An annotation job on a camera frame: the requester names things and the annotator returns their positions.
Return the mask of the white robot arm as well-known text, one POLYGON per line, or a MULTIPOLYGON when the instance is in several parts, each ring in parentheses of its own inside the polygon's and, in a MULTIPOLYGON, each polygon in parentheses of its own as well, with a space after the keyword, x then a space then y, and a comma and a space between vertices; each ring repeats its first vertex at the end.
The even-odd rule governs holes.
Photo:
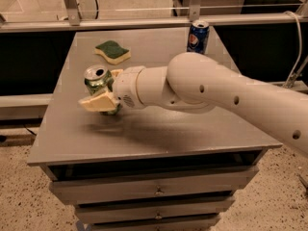
POLYGON ((79 101, 89 112, 158 106, 186 113, 221 107, 302 154, 308 153, 308 99, 303 93, 253 80, 197 53, 168 65, 109 70, 89 67, 90 95, 79 101))

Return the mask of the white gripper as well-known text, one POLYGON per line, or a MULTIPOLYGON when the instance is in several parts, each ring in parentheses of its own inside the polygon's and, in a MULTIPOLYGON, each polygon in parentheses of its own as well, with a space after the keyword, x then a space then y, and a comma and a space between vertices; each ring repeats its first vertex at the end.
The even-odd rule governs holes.
POLYGON ((78 103, 89 112, 109 112, 113 111, 119 104, 129 109, 143 109, 138 91, 137 81, 144 66, 114 69, 111 71, 115 78, 113 92, 97 92, 94 95, 80 99, 78 103))

